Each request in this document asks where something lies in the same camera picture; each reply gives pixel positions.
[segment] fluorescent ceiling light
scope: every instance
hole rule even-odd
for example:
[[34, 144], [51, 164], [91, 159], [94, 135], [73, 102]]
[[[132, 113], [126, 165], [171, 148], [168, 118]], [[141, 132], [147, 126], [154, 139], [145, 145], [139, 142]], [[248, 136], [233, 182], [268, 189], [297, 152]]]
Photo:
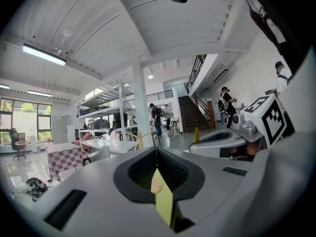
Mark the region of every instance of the fluorescent ceiling light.
[[224, 69], [219, 76], [214, 80], [214, 82], [218, 82], [226, 73], [228, 72], [228, 69]]
[[52, 97], [52, 94], [41, 93], [41, 92], [32, 91], [32, 90], [29, 90], [28, 93], [34, 94], [34, 95], [39, 95], [39, 96], [44, 96], [44, 97]]
[[10, 87], [8, 85], [3, 85], [3, 84], [0, 84], [0, 88], [2, 88], [2, 89], [10, 89]]
[[66, 64], [66, 60], [61, 59], [61, 58], [59, 58], [55, 55], [52, 55], [48, 52], [42, 51], [42, 50], [40, 50], [36, 47], [33, 47], [31, 45], [24, 44], [22, 46], [22, 50], [25, 53], [29, 53], [31, 55], [37, 56], [37, 57], [42, 58], [44, 60], [54, 62], [54, 63], [61, 65], [61, 66], [64, 66]]

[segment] cap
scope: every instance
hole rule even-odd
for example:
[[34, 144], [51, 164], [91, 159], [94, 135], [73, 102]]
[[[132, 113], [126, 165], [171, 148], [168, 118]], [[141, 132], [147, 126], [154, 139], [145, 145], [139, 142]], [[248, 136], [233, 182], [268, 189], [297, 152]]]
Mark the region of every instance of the cap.
[[281, 61], [278, 61], [278, 62], [276, 63], [276, 69], [278, 69], [278, 67], [281, 66], [281, 65], [284, 66]]

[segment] white column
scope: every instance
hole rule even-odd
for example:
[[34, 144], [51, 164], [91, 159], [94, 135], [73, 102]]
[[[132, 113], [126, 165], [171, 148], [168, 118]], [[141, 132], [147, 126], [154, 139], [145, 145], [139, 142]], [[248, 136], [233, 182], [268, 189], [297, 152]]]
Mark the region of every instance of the white column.
[[122, 77], [119, 78], [119, 114], [120, 114], [120, 127], [121, 127], [121, 133], [123, 141], [126, 141], [126, 131], [124, 126], [124, 111], [123, 111], [123, 96], [122, 96]]
[[181, 118], [181, 110], [180, 110], [180, 104], [179, 104], [179, 98], [178, 98], [178, 92], [176, 90], [175, 87], [172, 86], [172, 94], [173, 94], [173, 98], [176, 102], [176, 107], [173, 107], [172, 108], [176, 108], [178, 110], [178, 115], [179, 115], [179, 124], [178, 124], [178, 127], [180, 129], [180, 132], [183, 132], [183, 126], [182, 126], [182, 118]]
[[[133, 81], [134, 81], [134, 96], [135, 96], [135, 108], [136, 108], [136, 121], [138, 125], [138, 131], [145, 135], [150, 132], [149, 125], [149, 107], [146, 100], [146, 88], [144, 79], [144, 70], [139, 63], [139, 58], [133, 62]], [[144, 147], [152, 147], [153, 140], [151, 135], [147, 135], [143, 138]]]

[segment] yellow tag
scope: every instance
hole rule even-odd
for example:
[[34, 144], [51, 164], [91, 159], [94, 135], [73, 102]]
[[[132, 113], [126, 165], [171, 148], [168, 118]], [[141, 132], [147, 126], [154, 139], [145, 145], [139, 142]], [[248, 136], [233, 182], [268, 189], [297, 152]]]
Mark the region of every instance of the yellow tag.
[[158, 169], [156, 169], [153, 179], [151, 192], [156, 194], [156, 211], [170, 226], [172, 219], [173, 194]]

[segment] checkered tablecloth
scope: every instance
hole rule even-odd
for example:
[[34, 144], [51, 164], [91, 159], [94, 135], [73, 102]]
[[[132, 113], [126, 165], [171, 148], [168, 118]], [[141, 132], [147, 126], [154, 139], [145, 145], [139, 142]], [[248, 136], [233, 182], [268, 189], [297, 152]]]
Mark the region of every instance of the checkered tablecloth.
[[72, 149], [69, 149], [71, 145], [65, 144], [67, 145], [52, 145], [47, 149], [50, 178], [59, 182], [61, 181], [60, 172], [74, 167], [76, 169], [81, 168], [83, 159], [87, 157], [86, 152], [82, 151], [81, 147], [72, 144]]

